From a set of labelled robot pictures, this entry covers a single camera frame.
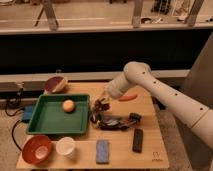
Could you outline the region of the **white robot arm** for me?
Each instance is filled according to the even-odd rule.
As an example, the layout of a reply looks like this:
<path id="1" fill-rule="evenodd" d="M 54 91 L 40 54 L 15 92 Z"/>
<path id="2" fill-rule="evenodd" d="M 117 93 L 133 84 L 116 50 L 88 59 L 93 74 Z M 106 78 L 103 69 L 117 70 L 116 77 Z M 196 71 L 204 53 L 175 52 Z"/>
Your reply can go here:
<path id="1" fill-rule="evenodd" d="M 149 91 L 213 149 L 213 109 L 157 80 L 142 62 L 127 63 L 123 72 L 107 84 L 106 92 L 112 99 L 118 99 L 135 85 Z"/>

